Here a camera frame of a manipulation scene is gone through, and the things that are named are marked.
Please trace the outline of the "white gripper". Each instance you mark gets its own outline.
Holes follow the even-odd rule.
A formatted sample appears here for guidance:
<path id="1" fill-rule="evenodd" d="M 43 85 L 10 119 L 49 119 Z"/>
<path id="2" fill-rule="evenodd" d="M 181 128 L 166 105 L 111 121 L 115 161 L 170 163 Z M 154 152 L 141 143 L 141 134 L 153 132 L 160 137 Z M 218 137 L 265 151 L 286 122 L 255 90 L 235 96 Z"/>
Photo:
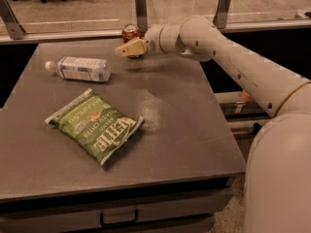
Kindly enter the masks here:
<path id="1" fill-rule="evenodd" d="M 115 48 L 117 56 L 136 56 L 148 52 L 181 54 L 186 50 L 180 39 L 180 26 L 173 24 L 153 25 L 145 33 L 145 41 L 136 37 Z"/>

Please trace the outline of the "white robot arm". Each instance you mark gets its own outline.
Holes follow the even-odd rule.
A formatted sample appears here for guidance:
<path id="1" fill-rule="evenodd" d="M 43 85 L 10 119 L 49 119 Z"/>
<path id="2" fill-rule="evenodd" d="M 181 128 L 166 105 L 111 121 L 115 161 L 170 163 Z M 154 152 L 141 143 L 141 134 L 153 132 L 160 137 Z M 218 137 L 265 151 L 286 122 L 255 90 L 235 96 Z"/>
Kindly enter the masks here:
<path id="1" fill-rule="evenodd" d="M 118 56 L 214 60 L 271 116 L 247 160 L 243 233 L 311 233 L 311 81 L 224 36 L 206 17 L 157 24 Z"/>

